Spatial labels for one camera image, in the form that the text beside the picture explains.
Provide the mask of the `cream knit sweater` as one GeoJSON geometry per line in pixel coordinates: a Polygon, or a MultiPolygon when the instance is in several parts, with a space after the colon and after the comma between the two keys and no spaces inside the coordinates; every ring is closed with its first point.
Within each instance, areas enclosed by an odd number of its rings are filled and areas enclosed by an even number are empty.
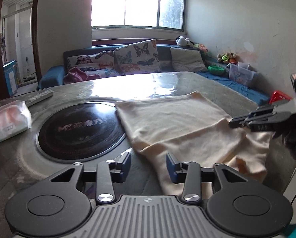
{"type": "Polygon", "coordinates": [[[188,95],[142,101],[117,101],[132,148],[153,165],[164,195],[181,195],[182,184],[173,184],[166,154],[211,168],[223,163],[263,182],[271,135],[248,128],[230,128],[231,116],[195,91],[188,95]]]}

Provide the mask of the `red plastic stool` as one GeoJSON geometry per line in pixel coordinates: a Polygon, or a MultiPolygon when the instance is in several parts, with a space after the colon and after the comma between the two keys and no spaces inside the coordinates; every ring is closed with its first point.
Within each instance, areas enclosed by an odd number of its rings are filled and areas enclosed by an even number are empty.
{"type": "Polygon", "coordinates": [[[292,97],[290,97],[286,93],[280,90],[275,90],[270,98],[269,104],[272,104],[274,102],[281,101],[281,100],[290,101],[291,99],[292,97]]]}

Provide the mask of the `black round induction cooktop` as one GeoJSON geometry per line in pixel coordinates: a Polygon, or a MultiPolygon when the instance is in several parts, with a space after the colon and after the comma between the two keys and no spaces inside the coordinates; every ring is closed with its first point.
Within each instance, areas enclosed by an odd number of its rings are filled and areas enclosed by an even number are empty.
{"type": "Polygon", "coordinates": [[[94,101],[58,110],[39,127],[36,144],[58,163],[86,162],[113,151],[125,132],[113,102],[94,101]]]}

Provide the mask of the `clear plastic storage box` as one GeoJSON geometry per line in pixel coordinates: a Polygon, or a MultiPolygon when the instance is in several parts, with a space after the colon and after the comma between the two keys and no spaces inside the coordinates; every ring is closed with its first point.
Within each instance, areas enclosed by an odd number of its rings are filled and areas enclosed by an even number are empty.
{"type": "Polygon", "coordinates": [[[255,86],[256,80],[259,76],[258,72],[251,71],[231,63],[228,64],[228,67],[230,80],[247,86],[248,88],[253,88],[255,86]]]}

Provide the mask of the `small plush toys pile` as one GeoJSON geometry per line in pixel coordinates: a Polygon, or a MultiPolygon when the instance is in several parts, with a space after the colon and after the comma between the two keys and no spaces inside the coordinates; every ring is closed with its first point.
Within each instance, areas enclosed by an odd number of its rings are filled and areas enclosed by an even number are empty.
{"type": "Polygon", "coordinates": [[[235,53],[226,53],[226,54],[218,54],[217,55],[217,61],[218,63],[223,63],[223,64],[236,64],[237,61],[237,55],[235,53]]]}

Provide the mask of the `green bowl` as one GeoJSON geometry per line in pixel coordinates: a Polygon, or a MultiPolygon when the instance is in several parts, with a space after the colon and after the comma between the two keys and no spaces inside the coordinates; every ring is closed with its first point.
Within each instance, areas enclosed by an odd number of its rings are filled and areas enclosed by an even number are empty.
{"type": "Polygon", "coordinates": [[[208,66],[208,71],[216,76],[222,76],[225,74],[225,69],[216,65],[208,66]]]}

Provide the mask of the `grey remote control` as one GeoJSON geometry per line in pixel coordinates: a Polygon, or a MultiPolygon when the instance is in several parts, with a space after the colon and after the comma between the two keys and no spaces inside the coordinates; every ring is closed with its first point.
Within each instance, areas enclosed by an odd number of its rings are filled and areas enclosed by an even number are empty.
{"type": "Polygon", "coordinates": [[[38,93],[37,95],[31,97],[29,100],[25,101],[26,106],[30,107],[34,104],[37,104],[39,102],[44,101],[45,99],[48,99],[49,97],[53,96],[53,90],[49,89],[46,91],[43,91],[41,93],[38,93]]]}

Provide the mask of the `pink cloth on sofa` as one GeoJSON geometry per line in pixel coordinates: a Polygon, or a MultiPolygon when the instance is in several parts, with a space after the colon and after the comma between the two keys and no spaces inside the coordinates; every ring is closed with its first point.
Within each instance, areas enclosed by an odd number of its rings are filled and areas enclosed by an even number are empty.
{"type": "Polygon", "coordinates": [[[72,68],[63,78],[64,84],[76,83],[86,81],[88,75],[80,70],[78,67],[72,68]]]}

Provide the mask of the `grey plain cushion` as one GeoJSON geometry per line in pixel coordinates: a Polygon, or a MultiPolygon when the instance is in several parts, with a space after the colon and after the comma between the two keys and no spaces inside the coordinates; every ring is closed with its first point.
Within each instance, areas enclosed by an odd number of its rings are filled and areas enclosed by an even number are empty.
{"type": "Polygon", "coordinates": [[[172,67],[175,71],[207,72],[200,51],[171,47],[172,67]]]}

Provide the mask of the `left butterfly cushion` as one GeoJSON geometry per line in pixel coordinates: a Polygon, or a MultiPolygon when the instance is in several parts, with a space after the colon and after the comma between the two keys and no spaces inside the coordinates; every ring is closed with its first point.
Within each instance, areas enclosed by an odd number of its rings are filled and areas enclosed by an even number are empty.
{"type": "Polygon", "coordinates": [[[107,78],[119,76],[115,68],[114,51],[103,51],[91,55],[76,55],[67,58],[67,70],[76,68],[83,71],[87,77],[107,78]]]}

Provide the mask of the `butterfly cushion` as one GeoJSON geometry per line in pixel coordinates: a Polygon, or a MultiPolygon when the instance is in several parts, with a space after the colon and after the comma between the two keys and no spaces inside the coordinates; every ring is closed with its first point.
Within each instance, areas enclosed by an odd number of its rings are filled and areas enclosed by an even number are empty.
{"type": "Polygon", "coordinates": [[[76,55],[67,58],[67,70],[76,68],[83,71],[87,77],[107,78],[119,76],[115,68],[114,51],[103,51],[91,55],[76,55]]]}
{"type": "Polygon", "coordinates": [[[114,53],[123,75],[161,72],[155,39],[122,46],[114,53]]]}

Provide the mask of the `white tissue pack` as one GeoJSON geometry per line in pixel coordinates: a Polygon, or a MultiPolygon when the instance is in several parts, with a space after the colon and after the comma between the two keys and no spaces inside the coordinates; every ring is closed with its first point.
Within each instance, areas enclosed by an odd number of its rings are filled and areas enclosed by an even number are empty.
{"type": "Polygon", "coordinates": [[[24,101],[13,101],[0,107],[0,142],[32,126],[32,115],[24,101]]]}

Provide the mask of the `right butterfly cushion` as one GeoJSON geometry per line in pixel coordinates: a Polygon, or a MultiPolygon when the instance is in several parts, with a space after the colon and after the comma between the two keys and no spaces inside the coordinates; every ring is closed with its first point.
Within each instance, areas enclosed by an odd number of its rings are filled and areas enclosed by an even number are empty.
{"type": "Polygon", "coordinates": [[[114,53],[123,75],[161,72],[155,39],[122,46],[114,53]]]}

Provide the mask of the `blue white cabinet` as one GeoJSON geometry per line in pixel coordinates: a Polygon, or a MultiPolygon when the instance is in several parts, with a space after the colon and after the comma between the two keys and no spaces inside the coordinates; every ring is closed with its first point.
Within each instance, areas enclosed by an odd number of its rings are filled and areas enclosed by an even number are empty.
{"type": "Polygon", "coordinates": [[[10,97],[13,96],[18,89],[18,85],[16,83],[16,76],[15,76],[15,65],[16,65],[15,60],[7,62],[6,64],[3,65],[7,91],[10,97]]]}

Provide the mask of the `window with green frame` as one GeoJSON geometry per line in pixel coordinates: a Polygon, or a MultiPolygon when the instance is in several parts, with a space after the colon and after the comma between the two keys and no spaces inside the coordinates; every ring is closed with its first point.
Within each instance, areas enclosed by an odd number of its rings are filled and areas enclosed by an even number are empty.
{"type": "Polygon", "coordinates": [[[184,29],[185,0],[91,0],[91,27],[184,29]]]}

